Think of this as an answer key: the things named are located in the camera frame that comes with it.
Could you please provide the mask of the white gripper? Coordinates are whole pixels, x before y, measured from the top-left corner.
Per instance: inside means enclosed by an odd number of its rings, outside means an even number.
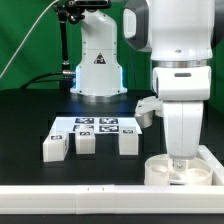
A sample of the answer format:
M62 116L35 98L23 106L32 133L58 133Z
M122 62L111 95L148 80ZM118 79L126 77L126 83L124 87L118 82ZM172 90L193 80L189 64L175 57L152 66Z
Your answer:
M174 169L184 171L186 161L196 157L203 116L202 101L164 101L163 121L167 153Z

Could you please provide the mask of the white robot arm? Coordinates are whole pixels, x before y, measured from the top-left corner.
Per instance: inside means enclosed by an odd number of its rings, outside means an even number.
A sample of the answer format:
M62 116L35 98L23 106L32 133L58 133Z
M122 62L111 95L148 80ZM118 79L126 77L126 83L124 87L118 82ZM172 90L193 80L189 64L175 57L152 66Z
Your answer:
M151 54L153 97L138 101L142 128L163 118L166 149L177 171L199 148L203 102L210 97L216 0L129 0L123 35L134 49ZM116 61L116 26L101 9L108 0L75 0L80 9L82 50L71 92L91 101L124 93Z

